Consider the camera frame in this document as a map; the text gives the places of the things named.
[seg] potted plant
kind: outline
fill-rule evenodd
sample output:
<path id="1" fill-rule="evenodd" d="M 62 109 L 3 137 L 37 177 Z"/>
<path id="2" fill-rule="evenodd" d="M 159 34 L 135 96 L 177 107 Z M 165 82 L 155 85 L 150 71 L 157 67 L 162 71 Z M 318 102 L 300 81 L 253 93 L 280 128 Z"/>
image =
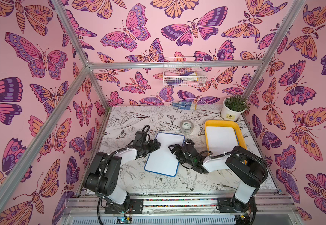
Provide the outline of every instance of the potted plant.
<path id="1" fill-rule="evenodd" d="M 229 121 L 237 121 L 242 112 L 249 109 L 250 104 L 247 104 L 246 101 L 247 99 L 240 95 L 224 99 L 221 118 Z"/>

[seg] wire basket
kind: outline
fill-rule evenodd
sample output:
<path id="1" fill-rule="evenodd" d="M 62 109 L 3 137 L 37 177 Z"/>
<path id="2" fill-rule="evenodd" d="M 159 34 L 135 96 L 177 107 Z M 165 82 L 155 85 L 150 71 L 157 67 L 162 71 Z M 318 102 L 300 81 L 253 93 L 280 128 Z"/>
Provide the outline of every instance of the wire basket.
<path id="1" fill-rule="evenodd" d="M 179 61 L 181 57 L 165 57 L 163 63 L 163 85 L 179 87 L 204 87 L 206 72 L 204 61 Z"/>

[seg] green plant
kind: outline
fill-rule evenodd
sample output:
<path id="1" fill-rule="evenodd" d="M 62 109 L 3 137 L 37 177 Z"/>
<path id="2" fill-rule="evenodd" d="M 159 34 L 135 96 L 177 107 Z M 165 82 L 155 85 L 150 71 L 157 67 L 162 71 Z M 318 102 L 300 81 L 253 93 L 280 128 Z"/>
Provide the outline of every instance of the green plant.
<path id="1" fill-rule="evenodd" d="M 228 109 L 240 112 L 249 109 L 250 104 L 247 105 L 247 99 L 240 95 L 232 96 L 226 99 L 225 105 Z"/>

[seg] table surface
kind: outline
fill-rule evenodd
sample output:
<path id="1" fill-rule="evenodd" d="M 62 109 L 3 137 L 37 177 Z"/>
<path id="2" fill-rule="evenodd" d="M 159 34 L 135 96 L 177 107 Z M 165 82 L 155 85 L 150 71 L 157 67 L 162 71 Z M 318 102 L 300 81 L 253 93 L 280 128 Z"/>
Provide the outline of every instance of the table surface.
<path id="1" fill-rule="evenodd" d="M 111 153 L 134 140 L 136 131 L 145 125 L 150 126 L 149 135 L 157 133 L 181 134 L 179 124 L 190 120 L 194 124 L 192 134 L 185 135 L 195 143 L 198 152 L 206 150 L 204 123 L 210 119 L 221 119 L 222 105 L 197 106 L 197 109 L 176 110 L 172 106 L 116 106 L 112 108 L 100 151 Z M 245 121 L 238 122 L 248 150 L 260 156 Z M 178 167 L 175 177 L 164 176 L 144 170 L 147 157 L 130 161 L 120 168 L 118 185 L 129 193 L 215 193 L 233 191 L 238 187 L 239 178 L 229 169 L 200 174 L 193 170 Z M 269 174 L 260 187 L 261 190 L 277 191 Z"/>

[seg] white board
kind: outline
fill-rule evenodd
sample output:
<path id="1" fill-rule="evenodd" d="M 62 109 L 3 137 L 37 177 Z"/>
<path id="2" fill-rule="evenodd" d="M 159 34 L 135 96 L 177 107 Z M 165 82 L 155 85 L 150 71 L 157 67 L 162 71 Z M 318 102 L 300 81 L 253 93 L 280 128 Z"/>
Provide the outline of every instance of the white board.
<path id="1" fill-rule="evenodd" d="M 179 162 L 176 156 L 170 152 L 168 146 L 175 144 L 182 146 L 184 136 L 171 133 L 158 133 L 156 139 L 161 143 L 161 147 L 149 154 L 144 170 L 166 176 L 176 176 Z"/>
<path id="2" fill-rule="evenodd" d="M 213 155 L 230 152 L 238 146 L 237 136 L 232 127 L 206 127 L 207 146 Z"/>

